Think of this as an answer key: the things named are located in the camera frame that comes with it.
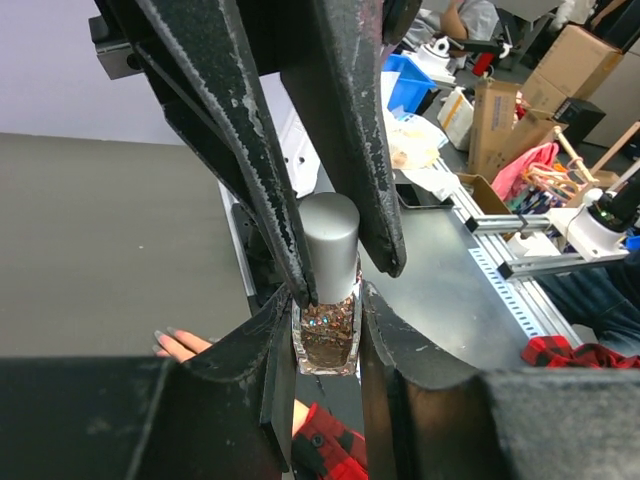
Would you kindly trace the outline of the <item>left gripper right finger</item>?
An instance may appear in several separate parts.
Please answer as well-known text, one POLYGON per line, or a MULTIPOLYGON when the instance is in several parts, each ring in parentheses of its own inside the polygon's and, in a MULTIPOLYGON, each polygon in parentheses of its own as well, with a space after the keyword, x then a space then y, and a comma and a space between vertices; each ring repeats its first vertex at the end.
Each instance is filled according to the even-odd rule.
POLYGON ((482 371, 364 286, 361 391, 372 479, 635 479, 639 374, 482 371))

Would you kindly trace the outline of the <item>nail polish bottle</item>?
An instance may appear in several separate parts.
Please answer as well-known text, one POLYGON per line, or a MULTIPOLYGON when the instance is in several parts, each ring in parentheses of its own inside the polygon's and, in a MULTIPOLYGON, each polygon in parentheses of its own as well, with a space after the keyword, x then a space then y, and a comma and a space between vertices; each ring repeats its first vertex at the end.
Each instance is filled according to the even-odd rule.
POLYGON ((293 348, 303 375, 356 374, 362 326, 358 289, 337 304, 291 308, 293 348))

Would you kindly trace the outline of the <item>mannequin hand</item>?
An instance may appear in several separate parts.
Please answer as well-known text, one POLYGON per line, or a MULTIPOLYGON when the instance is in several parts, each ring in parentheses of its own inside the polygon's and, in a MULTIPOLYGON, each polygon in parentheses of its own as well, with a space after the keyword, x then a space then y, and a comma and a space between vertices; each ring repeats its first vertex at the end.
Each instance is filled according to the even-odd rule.
MULTIPOLYGON (((216 340, 209 341, 181 329, 169 328, 166 331, 155 331, 156 345, 153 351, 160 357, 172 357, 184 363, 196 355, 212 347, 216 340)), ((295 436, 302 428, 309 414, 309 408, 299 400, 294 401, 292 435, 295 436)))

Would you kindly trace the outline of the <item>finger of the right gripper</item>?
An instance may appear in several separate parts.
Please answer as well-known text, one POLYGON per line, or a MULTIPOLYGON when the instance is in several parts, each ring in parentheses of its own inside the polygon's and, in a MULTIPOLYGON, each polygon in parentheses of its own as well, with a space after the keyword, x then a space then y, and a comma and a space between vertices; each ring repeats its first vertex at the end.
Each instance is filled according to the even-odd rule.
POLYGON ((298 305, 316 304, 295 195, 237 4, 138 5, 214 119, 174 104, 168 123, 250 211, 298 305))
POLYGON ((377 269, 407 261, 381 104, 382 4, 283 1, 281 78, 334 187, 360 213, 377 269))

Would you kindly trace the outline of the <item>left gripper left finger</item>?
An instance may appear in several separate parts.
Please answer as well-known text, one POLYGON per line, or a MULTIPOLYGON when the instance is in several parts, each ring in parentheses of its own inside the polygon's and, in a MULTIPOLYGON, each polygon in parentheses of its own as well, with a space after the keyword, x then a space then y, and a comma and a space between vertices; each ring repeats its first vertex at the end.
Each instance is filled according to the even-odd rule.
POLYGON ((190 361, 5 358, 5 479, 278 479, 290 467, 291 297, 190 361))

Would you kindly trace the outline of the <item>grey nail polish cap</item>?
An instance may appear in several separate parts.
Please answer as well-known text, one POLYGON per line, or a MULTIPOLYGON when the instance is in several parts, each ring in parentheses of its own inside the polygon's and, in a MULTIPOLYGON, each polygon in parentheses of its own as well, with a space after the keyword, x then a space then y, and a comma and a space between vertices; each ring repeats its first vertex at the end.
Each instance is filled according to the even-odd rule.
POLYGON ((346 196, 323 192, 299 206, 320 304, 337 304, 356 282, 360 215, 346 196))

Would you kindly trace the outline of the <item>red plaid sleeve forearm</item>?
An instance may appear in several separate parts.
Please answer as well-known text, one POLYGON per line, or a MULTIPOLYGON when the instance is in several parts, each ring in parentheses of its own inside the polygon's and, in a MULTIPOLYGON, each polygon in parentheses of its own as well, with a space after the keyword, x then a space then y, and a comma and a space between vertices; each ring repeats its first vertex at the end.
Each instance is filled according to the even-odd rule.
POLYGON ((369 479, 365 438, 317 403, 294 401, 291 459, 295 479, 369 479))

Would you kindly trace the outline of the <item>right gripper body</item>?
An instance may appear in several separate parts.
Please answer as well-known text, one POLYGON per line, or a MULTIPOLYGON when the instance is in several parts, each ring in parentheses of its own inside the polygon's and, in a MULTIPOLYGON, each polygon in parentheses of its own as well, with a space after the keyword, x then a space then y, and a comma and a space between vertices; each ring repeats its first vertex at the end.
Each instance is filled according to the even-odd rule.
MULTIPOLYGON (((248 35, 259 77, 281 72, 279 48, 284 40, 275 30, 283 1, 235 1, 248 35)), ((420 1, 380 1, 382 3, 382 40, 384 48, 397 45, 418 14, 420 1)), ((169 120, 169 105, 181 104, 199 120, 214 120, 197 92, 190 85, 152 28, 137 1, 94 1, 100 15, 89 18, 89 29, 96 54, 110 79, 116 80, 144 72, 169 120)), ((273 120, 275 107, 294 111, 301 120, 290 96, 265 93, 273 120)))

